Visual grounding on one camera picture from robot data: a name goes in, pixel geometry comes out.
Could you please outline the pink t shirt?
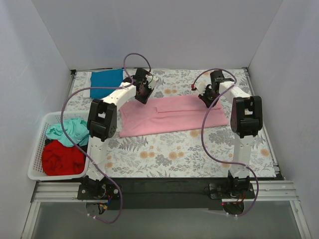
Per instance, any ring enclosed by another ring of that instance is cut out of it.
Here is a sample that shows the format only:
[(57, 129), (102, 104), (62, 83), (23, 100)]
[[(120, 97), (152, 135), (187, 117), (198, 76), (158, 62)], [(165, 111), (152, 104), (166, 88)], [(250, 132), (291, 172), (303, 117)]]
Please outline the pink t shirt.
[(129, 101), (120, 108), (120, 137), (200, 129), (207, 110), (196, 95)]

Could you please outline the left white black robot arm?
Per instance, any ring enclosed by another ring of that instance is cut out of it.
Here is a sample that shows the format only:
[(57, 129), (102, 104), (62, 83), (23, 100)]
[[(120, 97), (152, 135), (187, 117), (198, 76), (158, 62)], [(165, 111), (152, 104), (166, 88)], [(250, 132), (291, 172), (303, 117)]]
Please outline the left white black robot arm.
[(113, 182), (102, 182), (106, 176), (99, 165), (103, 161), (105, 141), (116, 133), (118, 110), (132, 98), (145, 105), (158, 81), (159, 77), (138, 68), (134, 75), (125, 78), (108, 96), (91, 102), (87, 122), (90, 136), (87, 159), (90, 169), (82, 183), (89, 197), (103, 199), (106, 193), (111, 195), (113, 191), (118, 194), (119, 188)]

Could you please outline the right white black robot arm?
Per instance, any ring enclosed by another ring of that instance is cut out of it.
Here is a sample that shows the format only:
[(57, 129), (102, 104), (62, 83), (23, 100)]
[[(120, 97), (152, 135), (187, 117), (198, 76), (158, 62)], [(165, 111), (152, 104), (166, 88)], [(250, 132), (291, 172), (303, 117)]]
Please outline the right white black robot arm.
[(191, 89), (198, 91), (198, 97), (209, 111), (217, 105), (220, 97), (225, 97), (231, 103), (230, 127), (234, 133), (234, 153), (228, 176), (220, 185), (209, 185), (209, 192), (212, 198), (243, 198), (246, 192), (253, 190), (250, 175), (254, 172), (249, 163), (252, 143), (263, 127), (262, 99), (241, 90), (232, 73), (226, 78), (224, 69), (213, 68), (208, 72), (210, 84), (196, 77)]

